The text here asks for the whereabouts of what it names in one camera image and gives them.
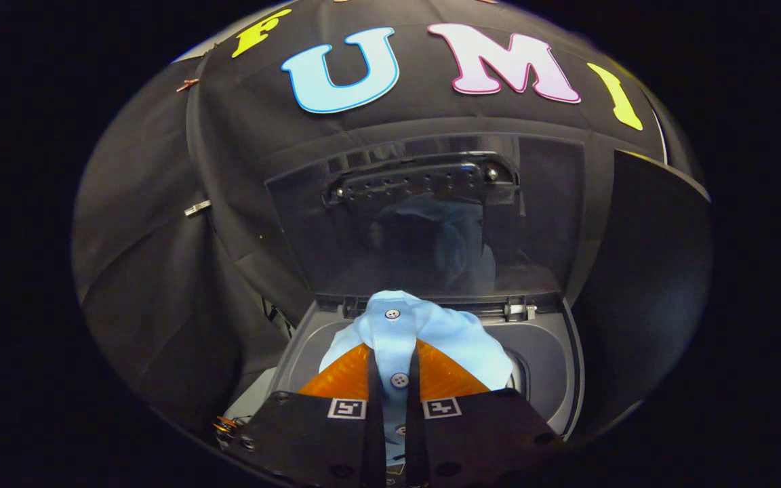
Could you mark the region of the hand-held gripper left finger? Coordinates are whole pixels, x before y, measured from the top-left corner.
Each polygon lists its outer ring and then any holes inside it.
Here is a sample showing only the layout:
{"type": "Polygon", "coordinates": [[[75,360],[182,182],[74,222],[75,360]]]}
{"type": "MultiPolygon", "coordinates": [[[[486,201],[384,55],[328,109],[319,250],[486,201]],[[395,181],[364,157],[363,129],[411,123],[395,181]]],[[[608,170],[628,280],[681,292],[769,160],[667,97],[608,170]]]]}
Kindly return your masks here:
{"type": "Polygon", "coordinates": [[[358,345],[297,392],[271,392],[228,432],[227,454],[284,487],[384,487],[380,374],[358,345]]]}

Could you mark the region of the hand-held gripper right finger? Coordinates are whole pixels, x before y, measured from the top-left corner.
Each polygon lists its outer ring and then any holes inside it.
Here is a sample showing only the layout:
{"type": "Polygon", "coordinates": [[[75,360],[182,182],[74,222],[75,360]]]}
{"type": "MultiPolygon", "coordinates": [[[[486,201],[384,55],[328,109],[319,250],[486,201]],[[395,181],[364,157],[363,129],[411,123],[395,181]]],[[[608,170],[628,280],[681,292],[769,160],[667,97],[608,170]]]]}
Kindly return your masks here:
{"type": "Polygon", "coordinates": [[[492,390],[416,341],[406,402],[409,487],[517,487],[562,457],[561,435],[515,389],[492,390]]]}

